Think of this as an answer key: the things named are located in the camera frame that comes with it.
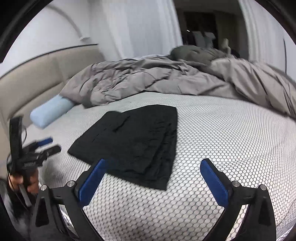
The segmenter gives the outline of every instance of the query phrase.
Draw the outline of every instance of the bed headboard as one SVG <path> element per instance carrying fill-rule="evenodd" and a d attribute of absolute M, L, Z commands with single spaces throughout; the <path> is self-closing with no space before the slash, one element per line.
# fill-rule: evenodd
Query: bed headboard
<path fill-rule="evenodd" d="M 92 63 L 104 61 L 97 45 L 72 47 L 31 59 L 0 78 L 0 123 L 8 136 L 9 119 L 30 113 L 57 95 L 65 83 Z"/>

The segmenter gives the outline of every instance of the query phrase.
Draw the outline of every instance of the light blue pillow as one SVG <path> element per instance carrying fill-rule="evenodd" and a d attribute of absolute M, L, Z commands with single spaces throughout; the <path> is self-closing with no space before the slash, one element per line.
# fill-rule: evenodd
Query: light blue pillow
<path fill-rule="evenodd" d="M 34 125 L 43 129 L 72 109 L 74 105 L 75 104 L 71 100 L 57 95 L 48 102 L 32 110 L 30 118 Z"/>

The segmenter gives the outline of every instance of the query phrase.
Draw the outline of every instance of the mattress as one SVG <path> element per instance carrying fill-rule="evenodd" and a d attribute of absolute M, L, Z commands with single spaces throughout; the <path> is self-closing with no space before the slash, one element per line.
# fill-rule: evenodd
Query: mattress
<path fill-rule="evenodd" d="M 218 206 L 201 176 L 209 158 L 231 181 L 267 186 L 277 237 L 296 221 L 296 123 L 253 103 L 210 96 L 141 93 L 105 106 L 75 106 L 44 130 L 28 127 L 26 142 L 52 136 L 60 154 L 40 169 L 40 182 L 63 186 L 89 168 L 67 153 L 73 142 L 107 111 L 150 104 L 178 112 L 176 158 L 166 191 L 145 188 L 105 174 L 84 212 L 104 240 L 202 240 L 219 218 Z M 247 206 L 228 237 L 238 231 Z"/>

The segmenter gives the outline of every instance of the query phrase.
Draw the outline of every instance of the metal screw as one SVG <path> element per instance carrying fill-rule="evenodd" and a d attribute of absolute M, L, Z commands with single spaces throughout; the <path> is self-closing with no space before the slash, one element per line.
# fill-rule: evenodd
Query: metal screw
<path fill-rule="evenodd" d="M 267 189 L 267 187 L 263 184 L 260 185 L 261 190 L 265 191 Z"/>
<path fill-rule="evenodd" d="M 235 187 L 239 187 L 239 186 L 240 186 L 240 184 L 239 184 L 238 181 L 233 181 L 233 182 L 232 182 L 232 185 L 235 186 Z"/>
<path fill-rule="evenodd" d="M 68 187 L 72 187 L 72 186 L 74 186 L 75 185 L 75 181 L 69 181 L 68 183 L 67 183 L 67 186 Z"/>
<path fill-rule="evenodd" d="M 41 190 L 41 191 L 44 191 L 46 188 L 47 188 L 46 185 L 42 185 L 41 188 L 40 188 L 40 190 Z"/>

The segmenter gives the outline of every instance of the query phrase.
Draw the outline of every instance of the gray comforter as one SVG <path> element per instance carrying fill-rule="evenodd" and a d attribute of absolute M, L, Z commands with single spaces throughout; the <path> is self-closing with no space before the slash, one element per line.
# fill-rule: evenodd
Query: gray comforter
<path fill-rule="evenodd" d="M 243 59 L 220 58 L 207 66 L 151 57 L 92 64 L 72 77 L 60 95 L 85 107 L 143 91 L 210 95 L 248 100 L 296 118 L 295 86 L 285 73 Z"/>

